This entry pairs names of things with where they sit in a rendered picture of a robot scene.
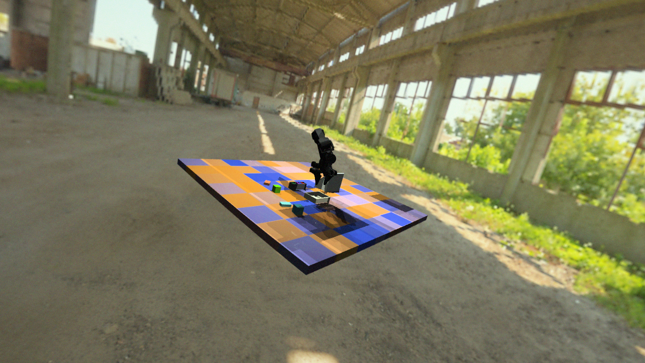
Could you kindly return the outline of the cream shallow tray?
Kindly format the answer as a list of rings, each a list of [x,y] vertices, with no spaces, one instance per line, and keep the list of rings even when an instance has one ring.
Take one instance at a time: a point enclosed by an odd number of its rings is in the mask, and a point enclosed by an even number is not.
[[[323,193],[321,193],[319,191],[316,191],[316,192],[306,192],[306,193],[304,193],[304,198],[310,200],[314,204],[321,204],[321,203],[324,203],[324,202],[329,202],[331,197],[327,196],[327,195],[324,195]]]

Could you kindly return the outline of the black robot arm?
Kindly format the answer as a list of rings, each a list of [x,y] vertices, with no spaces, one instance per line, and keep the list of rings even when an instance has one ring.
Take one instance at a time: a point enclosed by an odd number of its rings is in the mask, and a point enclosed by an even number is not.
[[[319,163],[313,161],[311,163],[311,167],[319,168],[321,164],[320,161],[322,159],[327,161],[327,163],[329,164],[336,162],[336,155],[334,155],[332,152],[334,151],[334,145],[328,137],[325,137],[324,130],[322,130],[321,128],[315,129],[313,133],[311,133],[311,136],[318,147],[320,155]]]

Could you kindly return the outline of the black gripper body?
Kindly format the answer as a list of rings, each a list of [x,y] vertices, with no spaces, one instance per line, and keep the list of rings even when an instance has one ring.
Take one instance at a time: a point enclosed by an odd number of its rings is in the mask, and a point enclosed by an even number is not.
[[[309,172],[316,175],[320,175],[321,173],[326,173],[329,175],[337,175],[337,171],[330,168],[332,164],[327,163],[327,161],[325,161],[324,159],[322,159],[320,162],[321,164],[319,168],[311,167],[309,169]]]

